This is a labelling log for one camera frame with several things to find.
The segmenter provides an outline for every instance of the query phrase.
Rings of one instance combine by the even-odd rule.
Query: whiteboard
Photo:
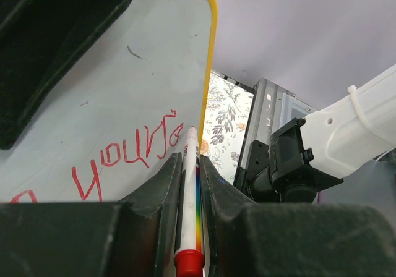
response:
[[[213,0],[133,0],[0,151],[0,201],[118,200],[203,124]]]

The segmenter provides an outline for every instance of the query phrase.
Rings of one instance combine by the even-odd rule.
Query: black object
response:
[[[181,163],[120,202],[0,205],[0,276],[174,276]],[[258,204],[206,156],[200,175],[210,277],[394,276],[396,237],[376,210]]]
[[[0,0],[0,149],[132,0]]]
[[[309,165],[312,150],[304,149],[300,127],[293,119],[270,137],[270,146],[255,140],[247,169],[238,169],[234,186],[257,202],[313,202],[316,193],[341,184]]]
[[[0,276],[168,276],[181,163],[120,202],[0,205]]]
[[[394,276],[396,237],[370,207],[258,204],[201,156],[209,276]]]

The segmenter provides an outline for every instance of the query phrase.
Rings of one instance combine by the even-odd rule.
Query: black mark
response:
[[[126,46],[126,48],[128,49],[129,53],[139,59],[143,59],[141,56],[138,56],[136,53],[133,53],[132,50],[129,48],[129,45]]]

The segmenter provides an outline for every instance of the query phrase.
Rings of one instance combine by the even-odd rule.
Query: red handwriting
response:
[[[173,130],[172,133],[170,133],[169,137],[167,136],[166,119],[176,118],[176,116],[177,116],[176,110],[171,109],[171,114],[164,115],[162,117],[160,124],[153,130],[153,132],[151,134],[150,134],[149,127],[144,126],[145,133],[146,133],[145,157],[143,157],[140,153],[140,151],[141,151],[140,130],[136,129],[135,130],[136,158],[134,158],[133,160],[131,159],[131,157],[128,158],[127,140],[123,139],[122,147],[120,146],[119,143],[111,143],[111,144],[107,145],[107,147],[104,150],[100,150],[99,154],[100,154],[101,165],[104,167],[107,167],[107,168],[112,168],[113,166],[117,165],[121,161],[121,157],[123,156],[123,158],[124,158],[123,160],[126,164],[134,164],[134,163],[140,161],[144,164],[144,166],[147,169],[150,168],[149,163],[145,159],[148,159],[150,157],[154,136],[157,132],[159,132],[161,130],[162,134],[159,136],[160,136],[161,140],[163,140],[163,146],[164,146],[163,154],[157,155],[157,158],[159,160],[162,160],[166,156],[167,151],[168,151],[168,145],[171,147],[174,147],[179,142],[179,135],[184,127],[183,123],[179,124],[175,128],[175,130]],[[88,197],[92,193],[93,188],[96,186],[97,193],[98,193],[98,199],[101,202],[103,195],[102,195],[101,185],[100,185],[100,173],[98,173],[97,163],[95,160],[91,160],[90,164],[91,164],[91,170],[92,170],[93,177],[91,180],[91,184],[86,192],[84,192],[84,190],[83,190],[81,181],[77,174],[77,169],[74,166],[71,168],[71,176],[72,176],[75,186],[77,187],[77,191],[78,191],[82,201],[85,201],[86,199],[88,199]],[[30,200],[33,203],[37,202],[37,198],[36,198],[36,195],[34,194],[34,192],[32,190],[25,190],[25,191],[19,193],[18,195],[16,195],[14,198],[12,198],[10,203],[19,202],[20,197],[22,197],[24,195],[29,195]]]

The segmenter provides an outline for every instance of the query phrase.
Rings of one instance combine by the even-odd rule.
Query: orange flower print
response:
[[[242,132],[243,130],[246,130],[246,124],[240,123],[237,124],[237,129]]]
[[[200,144],[200,154],[204,155],[209,149],[208,142],[206,142],[204,139],[202,139],[202,142]]]

